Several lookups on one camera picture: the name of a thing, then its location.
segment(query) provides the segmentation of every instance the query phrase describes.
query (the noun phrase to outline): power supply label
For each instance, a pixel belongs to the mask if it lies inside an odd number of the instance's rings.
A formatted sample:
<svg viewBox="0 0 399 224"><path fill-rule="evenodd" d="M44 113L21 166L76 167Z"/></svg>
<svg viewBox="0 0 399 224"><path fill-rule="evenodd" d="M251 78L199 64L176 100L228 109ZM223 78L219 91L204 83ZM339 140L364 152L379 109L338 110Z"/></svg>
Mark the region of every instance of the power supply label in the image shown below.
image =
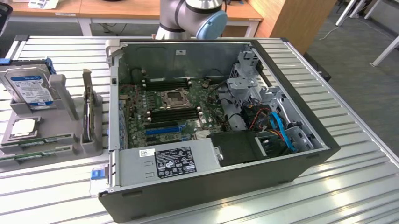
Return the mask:
<svg viewBox="0 0 399 224"><path fill-rule="evenodd" d="M179 176L198 171L190 147L155 152L155 162L159 178Z"/></svg>
<svg viewBox="0 0 399 224"><path fill-rule="evenodd" d="M16 91L23 96L27 104L32 106L49 105L53 102L49 91L44 88L41 76L11 77Z"/></svg>

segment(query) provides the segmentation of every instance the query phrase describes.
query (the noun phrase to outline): blue latch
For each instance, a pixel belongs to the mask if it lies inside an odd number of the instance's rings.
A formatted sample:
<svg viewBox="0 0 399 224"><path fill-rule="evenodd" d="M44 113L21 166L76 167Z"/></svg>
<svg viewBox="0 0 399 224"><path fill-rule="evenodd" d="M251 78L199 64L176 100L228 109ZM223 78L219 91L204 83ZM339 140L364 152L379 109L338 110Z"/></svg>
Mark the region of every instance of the blue latch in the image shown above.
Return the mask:
<svg viewBox="0 0 399 224"><path fill-rule="evenodd" d="M0 58L0 65L8 65L11 63L9 58Z"/></svg>
<svg viewBox="0 0 399 224"><path fill-rule="evenodd" d="M105 178L105 169L95 169L92 170L91 180L100 180Z"/></svg>

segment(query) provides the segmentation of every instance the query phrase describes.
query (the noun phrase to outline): metal table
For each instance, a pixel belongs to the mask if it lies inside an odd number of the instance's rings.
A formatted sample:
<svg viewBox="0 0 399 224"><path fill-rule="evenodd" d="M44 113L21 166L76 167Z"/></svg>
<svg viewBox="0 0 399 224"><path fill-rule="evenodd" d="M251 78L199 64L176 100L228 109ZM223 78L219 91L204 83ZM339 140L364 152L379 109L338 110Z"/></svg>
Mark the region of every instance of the metal table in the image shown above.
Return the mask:
<svg viewBox="0 0 399 224"><path fill-rule="evenodd" d="M104 42L108 38L32 36L28 41L13 43L8 56L13 59L52 57L55 69L68 78L72 95L83 92L81 69L93 70L95 90L107 102L109 71ZM398 157L292 45L278 38L259 41L342 150L291 183L131 223L319 224L399 220ZM0 91L0 133L9 116L8 99L8 93ZM0 174L0 223L112 223L99 200L88 193L89 171L108 159L107 127L105 122L101 156Z"/></svg>

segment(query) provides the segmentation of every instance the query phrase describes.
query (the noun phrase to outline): motherboard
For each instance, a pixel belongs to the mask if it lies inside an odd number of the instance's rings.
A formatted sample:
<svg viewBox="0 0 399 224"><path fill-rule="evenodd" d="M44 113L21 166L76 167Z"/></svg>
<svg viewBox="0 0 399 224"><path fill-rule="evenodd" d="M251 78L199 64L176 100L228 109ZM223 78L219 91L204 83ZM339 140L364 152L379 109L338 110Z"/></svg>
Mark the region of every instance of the motherboard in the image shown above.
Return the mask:
<svg viewBox="0 0 399 224"><path fill-rule="evenodd" d="M119 85L123 148L202 139L228 131L216 87L208 78Z"/></svg>

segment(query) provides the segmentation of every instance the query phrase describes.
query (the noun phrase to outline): green circuit board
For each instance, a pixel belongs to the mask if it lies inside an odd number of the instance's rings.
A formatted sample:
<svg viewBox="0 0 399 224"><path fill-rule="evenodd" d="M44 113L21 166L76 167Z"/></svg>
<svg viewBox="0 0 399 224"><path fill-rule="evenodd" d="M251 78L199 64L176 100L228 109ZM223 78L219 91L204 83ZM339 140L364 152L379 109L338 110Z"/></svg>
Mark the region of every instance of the green circuit board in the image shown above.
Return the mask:
<svg viewBox="0 0 399 224"><path fill-rule="evenodd" d="M146 135L144 126L151 123L147 120L147 111L168 110L162 98L166 91L147 91L143 87L120 85L119 96L124 108L130 148L192 140L196 131L210 130L211 133L218 133L231 129L215 93L211 95L211 101L207 101L208 94L216 84L203 88L204 79L194 79L191 83L190 89L176 89L176 91L183 91L186 94L188 105L184 108L200 107L203 112L200 118L176 120L182 132L155 135Z"/></svg>

